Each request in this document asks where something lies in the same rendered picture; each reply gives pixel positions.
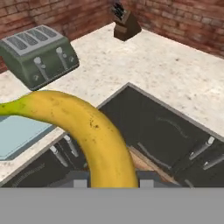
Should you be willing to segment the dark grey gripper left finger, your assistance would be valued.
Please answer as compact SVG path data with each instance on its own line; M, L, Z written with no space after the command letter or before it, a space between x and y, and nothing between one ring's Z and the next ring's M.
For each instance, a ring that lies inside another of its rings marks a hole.
M88 171L70 171L64 178L51 183L49 187L88 188L90 177Z

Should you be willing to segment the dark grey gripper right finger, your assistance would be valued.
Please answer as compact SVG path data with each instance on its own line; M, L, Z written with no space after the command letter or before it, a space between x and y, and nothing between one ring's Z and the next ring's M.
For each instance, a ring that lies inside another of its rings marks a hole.
M137 171L136 175L138 177L138 184L140 188L179 187L179 185L173 184L172 182L165 182L155 171Z

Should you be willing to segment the yellow banana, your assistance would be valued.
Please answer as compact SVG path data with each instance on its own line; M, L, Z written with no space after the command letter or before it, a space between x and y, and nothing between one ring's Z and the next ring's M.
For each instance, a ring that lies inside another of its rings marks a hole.
M31 118L68 132L85 155L92 187L138 186L134 163L122 134L89 102L60 91L34 91L0 103L0 116Z

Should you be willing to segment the dark green four-slot toaster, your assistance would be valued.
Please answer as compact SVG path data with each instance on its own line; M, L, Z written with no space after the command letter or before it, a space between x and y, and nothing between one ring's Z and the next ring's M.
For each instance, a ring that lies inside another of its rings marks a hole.
M2 38L0 56L7 68L31 91L80 65L69 39L44 24Z

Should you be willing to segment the brown wooden knife block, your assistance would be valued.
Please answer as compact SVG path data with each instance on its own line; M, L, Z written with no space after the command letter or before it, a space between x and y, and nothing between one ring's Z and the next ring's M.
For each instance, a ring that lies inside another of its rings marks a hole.
M130 10L125 10L119 1L114 2L112 12L114 13L115 38L126 41L142 31L134 14Z

